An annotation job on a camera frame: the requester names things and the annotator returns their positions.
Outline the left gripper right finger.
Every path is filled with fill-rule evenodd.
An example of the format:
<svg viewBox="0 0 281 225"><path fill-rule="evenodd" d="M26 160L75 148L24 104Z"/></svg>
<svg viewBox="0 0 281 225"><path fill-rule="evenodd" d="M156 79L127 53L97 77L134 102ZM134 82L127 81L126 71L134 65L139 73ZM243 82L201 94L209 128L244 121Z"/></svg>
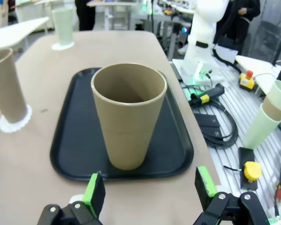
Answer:
<svg viewBox="0 0 281 225"><path fill-rule="evenodd" d="M230 221L234 225L267 225L268 218L253 192L244 192L239 197L219 192L206 166L196 168L195 187L203 212L195 225L219 225Z"/></svg>

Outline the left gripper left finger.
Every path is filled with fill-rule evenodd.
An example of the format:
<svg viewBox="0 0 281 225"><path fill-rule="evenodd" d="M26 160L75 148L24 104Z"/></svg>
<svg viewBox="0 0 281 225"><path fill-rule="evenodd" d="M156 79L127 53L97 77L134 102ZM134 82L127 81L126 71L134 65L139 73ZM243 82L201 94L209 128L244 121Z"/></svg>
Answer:
<svg viewBox="0 0 281 225"><path fill-rule="evenodd" d="M82 200L61 208L49 204L43 208L39 225L100 225L99 215L103 208L106 190L100 172L91 175Z"/></svg>

